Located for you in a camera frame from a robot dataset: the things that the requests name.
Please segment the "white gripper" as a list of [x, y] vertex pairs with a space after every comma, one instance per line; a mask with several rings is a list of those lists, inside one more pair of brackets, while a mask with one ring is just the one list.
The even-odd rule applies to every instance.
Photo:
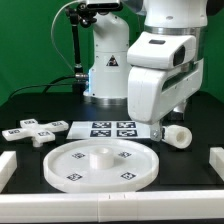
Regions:
[[177, 84], [162, 90], [164, 83], [181, 71], [133, 67], [128, 78], [128, 114], [134, 121], [150, 124], [150, 139], [162, 139], [162, 124], [159, 121], [180, 103], [199, 90], [202, 84], [204, 60], [196, 63], [192, 73]]

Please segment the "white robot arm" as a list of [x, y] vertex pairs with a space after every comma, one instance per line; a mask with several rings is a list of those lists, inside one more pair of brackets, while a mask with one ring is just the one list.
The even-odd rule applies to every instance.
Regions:
[[201, 86], [207, 1], [85, 0], [96, 14], [85, 98], [103, 105], [124, 101], [130, 118], [149, 127], [152, 140], [189, 145], [189, 129], [161, 121], [171, 111], [182, 113]]

